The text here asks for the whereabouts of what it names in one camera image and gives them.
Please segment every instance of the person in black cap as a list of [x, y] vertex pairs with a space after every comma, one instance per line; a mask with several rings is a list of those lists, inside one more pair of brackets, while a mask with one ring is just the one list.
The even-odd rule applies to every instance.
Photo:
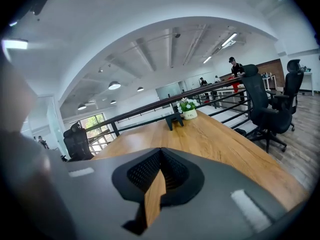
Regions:
[[[243, 66], [240, 63], [237, 63], [234, 57], [229, 58], [229, 63], [232, 64], [231, 72], [234, 75], [234, 77], [240, 77], [245, 74]], [[241, 102], [245, 101], [243, 93], [240, 94], [240, 100]]]
[[41, 136], [38, 137], [38, 142], [40, 144], [42, 144], [46, 150], [49, 149], [49, 146], [48, 146], [47, 142], [45, 140], [43, 140]]
[[200, 80], [201, 80], [200, 86], [206, 86], [208, 84], [207, 81], [204, 80], [203, 77], [200, 77]]

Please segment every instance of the window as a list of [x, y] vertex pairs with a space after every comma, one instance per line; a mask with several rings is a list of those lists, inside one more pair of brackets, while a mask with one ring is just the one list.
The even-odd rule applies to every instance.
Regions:
[[[77, 123], [84, 129], [88, 129], [92, 126], [95, 126], [99, 123], [102, 123], [103, 121], [105, 121], [105, 117], [104, 115], [101, 114], [96, 114], [84, 119], [81, 119], [79, 121], [77, 121]], [[101, 134], [104, 131], [109, 130], [107, 125], [104, 125], [102, 127], [99, 127], [97, 129], [88, 131], [86, 133], [87, 138], [92, 138], [97, 136], [98, 134]], [[93, 143], [89, 143], [89, 148], [92, 152], [93, 155], [96, 155], [97, 153], [99, 153], [103, 148], [105, 148], [107, 146], [107, 143], [112, 142], [114, 140], [114, 138], [112, 137], [111, 134], [107, 134], [107, 135], [103, 135], [100, 138], [98, 138], [95, 142]]]

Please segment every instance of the desk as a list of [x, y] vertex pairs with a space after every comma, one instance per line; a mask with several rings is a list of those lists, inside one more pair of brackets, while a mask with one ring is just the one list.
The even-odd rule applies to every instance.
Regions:
[[305, 78], [305, 76], [310, 76], [310, 80], [311, 80], [311, 93], [312, 93], [312, 96], [315, 95], [315, 91], [314, 91], [314, 83], [313, 83], [313, 78], [312, 78], [312, 72], [304, 72], [303, 74], [303, 78]]
[[[243, 83], [241, 83], [241, 84], [238, 84], [237, 88], [245, 88], [245, 86], [244, 86]], [[233, 86], [224, 87], [224, 88], [221, 88], [221, 89], [217, 89], [217, 90], [215, 90], [215, 91], [216, 91], [216, 93], [217, 93], [217, 97], [216, 97], [217, 99], [222, 98], [223, 95], [231, 95], [231, 94], [234, 94], [234, 93], [235, 93], [235, 90], [234, 90]], [[233, 101], [234, 103], [236, 103], [235, 96], [232, 97], [232, 101]], [[220, 106], [220, 108], [222, 107], [222, 103], [223, 103], [223, 102], [224, 102], [223, 100], [222, 100], [222, 101], [219, 101], [219, 106]], [[248, 105], [248, 103], [246, 102], [246, 103], [244, 103], [243, 105], [240, 105], [240, 107], [239, 107], [239, 108], [240, 108], [241, 110], [243, 110], [243, 111], [247, 110], [247, 107], [244, 106], [244, 105]]]
[[[165, 120], [128, 130], [94, 159], [167, 147], [233, 166], [273, 194], [287, 210], [307, 198], [300, 183], [260, 147], [210, 116], [198, 110], [197, 114], [197, 118], [185, 120], [184, 127], [173, 123], [173, 131]], [[148, 225], [160, 213], [160, 196], [165, 193], [165, 179], [159, 172], [145, 194]]]
[[268, 90], [268, 91], [270, 91], [269, 80], [272, 80], [272, 78], [273, 78], [273, 81], [274, 81], [274, 87], [277, 90], [277, 81], [276, 81], [276, 76], [275, 75], [262, 78], [263, 79], [263, 83], [264, 83], [264, 88], [266, 90]]

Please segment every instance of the white flower pot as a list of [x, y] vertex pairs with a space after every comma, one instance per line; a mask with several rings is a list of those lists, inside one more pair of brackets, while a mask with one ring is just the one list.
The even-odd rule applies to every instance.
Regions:
[[196, 118], [197, 115], [197, 111], [195, 109], [183, 112], [183, 117], [185, 120], [190, 120], [190, 119], [194, 119]]

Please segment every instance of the red object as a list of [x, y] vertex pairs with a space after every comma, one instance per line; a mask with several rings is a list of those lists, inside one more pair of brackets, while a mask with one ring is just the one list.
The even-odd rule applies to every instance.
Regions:
[[238, 88], [238, 85], [240, 85], [240, 83], [239, 83], [239, 82], [235, 82], [235, 83], [232, 83], [231, 85], [232, 85], [232, 87], [233, 87], [233, 89], [234, 89], [234, 92], [237, 93], [237, 92], [238, 92], [238, 89], [236, 89], [236, 88]]

